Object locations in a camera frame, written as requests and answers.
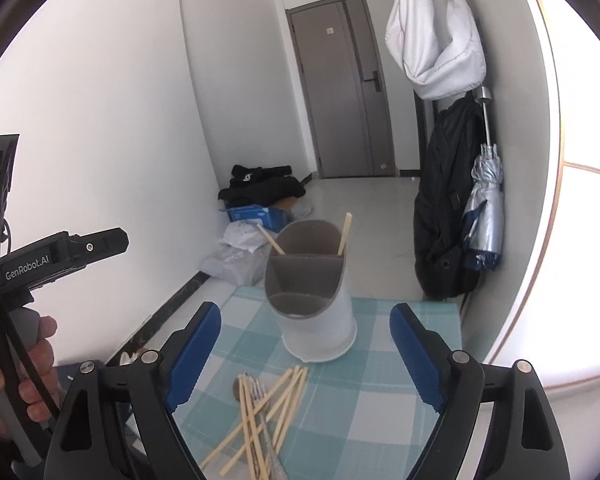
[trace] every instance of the umbrella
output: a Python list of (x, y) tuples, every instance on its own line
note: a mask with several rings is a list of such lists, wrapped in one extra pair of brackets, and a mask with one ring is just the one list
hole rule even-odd
[(471, 175), (475, 184), (462, 215), (464, 266), (473, 270), (494, 270), (502, 257), (504, 240), (504, 195), (500, 190), (504, 179), (498, 147), (491, 144), (487, 117), (488, 88), (475, 91), (476, 102), (482, 105), (487, 143), (480, 147)]

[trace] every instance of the human hand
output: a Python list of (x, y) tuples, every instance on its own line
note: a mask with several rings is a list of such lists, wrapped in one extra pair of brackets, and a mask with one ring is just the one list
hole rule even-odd
[[(29, 356), (33, 362), (36, 370), (40, 374), (43, 383), (51, 393), (56, 404), (58, 404), (58, 374), (53, 368), (54, 364), (54, 351), (51, 348), (51, 344), (46, 339), (56, 333), (58, 324), (52, 317), (41, 317), (40, 318), (40, 341), (29, 351)], [(28, 377), (24, 366), (20, 364), (20, 372)], [(4, 388), (4, 376), (0, 370), (0, 390)], [(27, 407), (27, 415), (34, 422), (45, 422), (49, 420), (51, 414), (45, 403), (42, 401), (40, 394), (33, 385), (33, 382), (27, 378), (20, 383), (18, 387), (20, 397), (24, 402), (29, 404)], [(9, 438), (9, 431), (4, 424), (4, 421), (0, 418), (0, 437)]]

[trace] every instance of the door handle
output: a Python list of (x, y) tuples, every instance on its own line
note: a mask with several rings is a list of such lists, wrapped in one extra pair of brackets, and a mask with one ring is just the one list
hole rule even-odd
[(369, 83), (369, 82), (373, 81), (376, 85), (376, 92), (381, 92), (382, 85), (380, 84), (380, 73), (378, 72), (378, 70), (374, 70), (373, 74), (374, 74), (373, 79), (363, 79), (362, 81), (365, 83)]

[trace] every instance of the fork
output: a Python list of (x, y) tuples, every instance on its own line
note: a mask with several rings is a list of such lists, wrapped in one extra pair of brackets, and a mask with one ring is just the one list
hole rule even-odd
[[(253, 402), (256, 404), (259, 403), (264, 396), (267, 394), (264, 384), (260, 379), (256, 379), (254, 377), (248, 376), (250, 379), (250, 393), (251, 397), (253, 397)], [(262, 434), (264, 435), (264, 444), (267, 448), (267, 461), (271, 464), (271, 478), (270, 480), (288, 480), (288, 476), (286, 475), (285, 469), (282, 467), (280, 463), (280, 459), (276, 455), (276, 450), (273, 447), (273, 443), (271, 442), (271, 435), (269, 433), (269, 429), (267, 428), (267, 421), (264, 417), (264, 413), (266, 412), (266, 406), (258, 412), (258, 418), (260, 423), (262, 424), (263, 430)]]

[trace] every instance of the white bag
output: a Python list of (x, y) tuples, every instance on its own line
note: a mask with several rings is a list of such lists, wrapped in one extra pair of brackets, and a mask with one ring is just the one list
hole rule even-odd
[(451, 43), (440, 52), (433, 0), (395, 0), (384, 38), (396, 63), (425, 100), (478, 88), (487, 65), (474, 16), (465, 0), (449, 0), (446, 26)]
[(251, 221), (238, 220), (237, 222), (231, 222), (227, 226), (222, 237), (222, 242), (236, 249), (249, 251), (253, 254), (263, 245), (267, 244), (267, 239)]
[(200, 262), (200, 271), (234, 285), (255, 285), (264, 277), (269, 247), (254, 253), (225, 244)]

